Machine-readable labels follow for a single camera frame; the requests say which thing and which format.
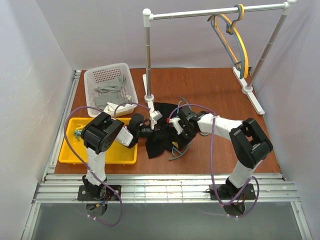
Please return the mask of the yellow clothespin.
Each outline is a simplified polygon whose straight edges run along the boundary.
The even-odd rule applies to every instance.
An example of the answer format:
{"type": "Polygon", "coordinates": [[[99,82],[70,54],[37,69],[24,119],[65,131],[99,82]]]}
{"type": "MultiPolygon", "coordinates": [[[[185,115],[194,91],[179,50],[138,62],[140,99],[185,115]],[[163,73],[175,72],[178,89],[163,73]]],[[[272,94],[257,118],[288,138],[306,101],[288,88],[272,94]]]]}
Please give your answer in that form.
{"type": "Polygon", "coordinates": [[[178,143],[177,143],[176,141],[173,141],[172,144],[173,144],[176,148],[179,147],[179,145],[178,145],[178,143]]]}

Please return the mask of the black underwear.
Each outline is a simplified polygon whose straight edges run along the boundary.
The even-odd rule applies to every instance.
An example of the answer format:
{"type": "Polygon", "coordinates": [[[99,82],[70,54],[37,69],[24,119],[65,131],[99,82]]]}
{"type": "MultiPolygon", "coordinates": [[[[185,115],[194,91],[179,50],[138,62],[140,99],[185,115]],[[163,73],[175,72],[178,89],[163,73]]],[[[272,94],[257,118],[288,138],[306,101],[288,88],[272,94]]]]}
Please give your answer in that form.
{"type": "Polygon", "coordinates": [[[173,155],[173,157],[169,160],[176,160],[182,157],[190,147],[190,144],[187,144],[185,147],[179,149],[172,144],[172,142],[175,142],[176,130],[174,127],[167,125],[167,118],[169,117],[170,113],[178,107],[178,105],[165,102],[155,102],[154,107],[155,110],[162,114],[162,118],[157,121],[157,124],[161,126],[162,134],[160,137],[147,138],[145,148],[148,158],[153,159],[159,157],[164,153],[165,150],[168,150],[173,155]]]}

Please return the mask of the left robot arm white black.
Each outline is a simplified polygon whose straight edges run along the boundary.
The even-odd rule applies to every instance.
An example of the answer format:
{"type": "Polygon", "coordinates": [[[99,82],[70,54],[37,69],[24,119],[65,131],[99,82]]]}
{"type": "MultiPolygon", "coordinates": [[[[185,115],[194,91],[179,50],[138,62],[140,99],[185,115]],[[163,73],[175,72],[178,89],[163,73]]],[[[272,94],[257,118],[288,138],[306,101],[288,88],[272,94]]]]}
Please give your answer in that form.
{"type": "Polygon", "coordinates": [[[155,130],[145,124],[147,119],[141,114],[134,114],[128,125],[112,118],[107,113],[100,113],[81,131],[81,138],[87,153],[87,174],[82,181],[88,195],[94,200],[107,200],[111,192],[106,187],[105,159],[107,150],[114,141],[131,149],[139,138],[153,136],[155,130]]]}

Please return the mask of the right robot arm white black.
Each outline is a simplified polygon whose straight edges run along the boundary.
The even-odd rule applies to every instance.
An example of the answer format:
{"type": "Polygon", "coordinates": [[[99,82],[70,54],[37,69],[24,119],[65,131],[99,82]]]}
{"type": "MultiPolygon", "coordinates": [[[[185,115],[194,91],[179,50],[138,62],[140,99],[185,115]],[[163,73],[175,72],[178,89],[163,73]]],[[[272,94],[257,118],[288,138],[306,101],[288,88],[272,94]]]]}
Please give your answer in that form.
{"type": "Polygon", "coordinates": [[[242,195],[259,164],[273,151],[273,145],[258,122],[253,118],[231,120],[215,115],[208,108],[199,113],[190,109],[188,104],[176,109],[167,123],[175,128],[178,144],[189,144],[199,133],[219,136],[232,143],[237,163],[221,186],[213,187],[218,200],[235,200],[242,195]]]}

